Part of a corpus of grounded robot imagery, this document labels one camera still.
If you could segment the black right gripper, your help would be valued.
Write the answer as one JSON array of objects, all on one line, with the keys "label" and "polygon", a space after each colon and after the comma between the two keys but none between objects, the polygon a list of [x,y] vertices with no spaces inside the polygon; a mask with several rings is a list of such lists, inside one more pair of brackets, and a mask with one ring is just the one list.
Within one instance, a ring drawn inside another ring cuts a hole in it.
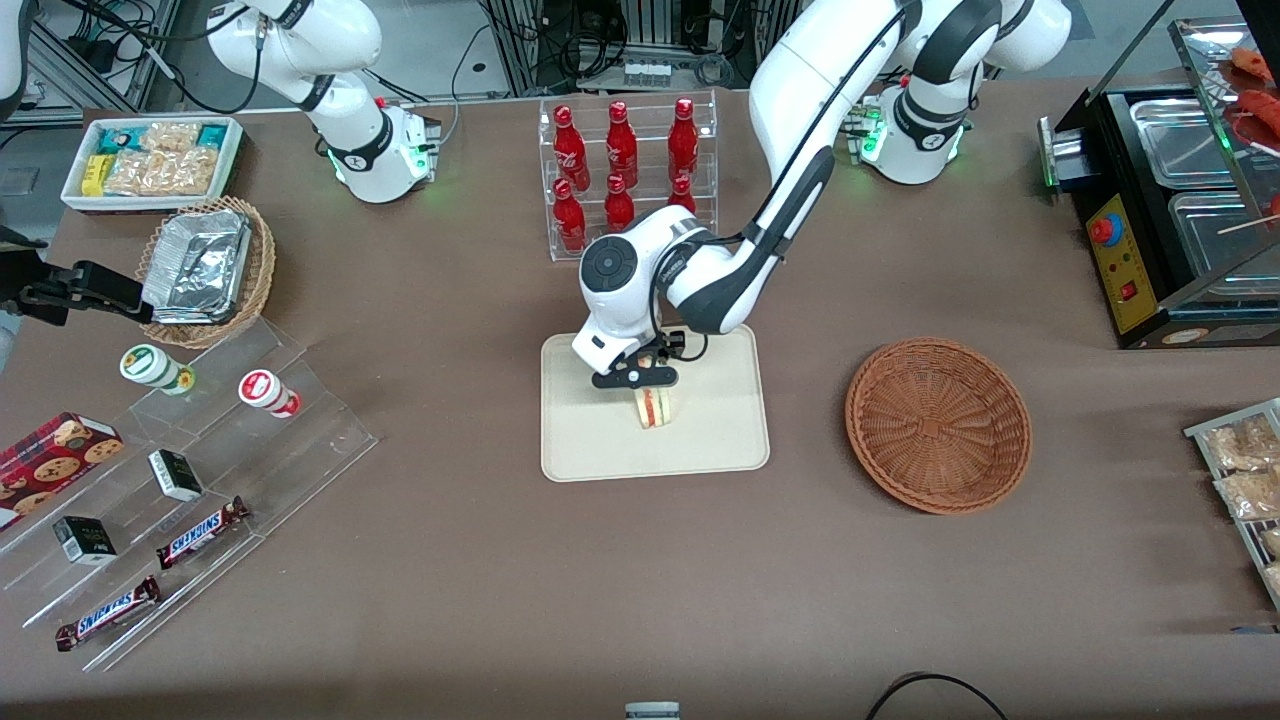
[{"label": "black right gripper", "polygon": [[46,263],[49,243],[1,227],[1,305],[5,313],[29,316],[50,325],[67,324],[70,307],[97,310],[151,322],[154,307],[143,301],[143,286],[109,266],[81,260],[72,269]]}]

